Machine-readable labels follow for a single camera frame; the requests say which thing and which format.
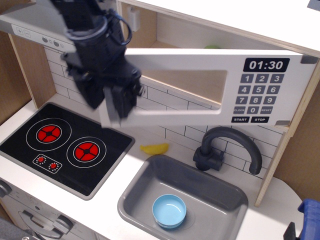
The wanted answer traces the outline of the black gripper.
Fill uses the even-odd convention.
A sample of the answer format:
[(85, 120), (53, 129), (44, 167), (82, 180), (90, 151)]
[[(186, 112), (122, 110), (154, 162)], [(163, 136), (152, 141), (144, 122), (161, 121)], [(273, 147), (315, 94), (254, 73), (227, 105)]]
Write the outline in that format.
[(127, 118), (144, 91), (140, 70), (125, 59), (132, 31), (127, 37), (120, 29), (68, 29), (65, 34), (73, 41), (76, 51), (64, 53), (61, 58), (66, 61), (68, 73), (86, 103), (97, 109), (105, 98), (104, 87), (109, 87), (119, 118)]

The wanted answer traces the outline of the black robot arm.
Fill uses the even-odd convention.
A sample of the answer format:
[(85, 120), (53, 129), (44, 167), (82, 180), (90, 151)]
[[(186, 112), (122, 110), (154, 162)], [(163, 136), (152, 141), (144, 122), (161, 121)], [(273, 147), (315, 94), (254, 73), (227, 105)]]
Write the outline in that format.
[(66, 37), (75, 45), (75, 52), (61, 58), (83, 98), (93, 109), (105, 100), (110, 115), (127, 118), (144, 91), (141, 71), (125, 58), (132, 31), (124, 37), (124, 19), (113, 9), (102, 10), (96, 0), (51, 3), (63, 17)]

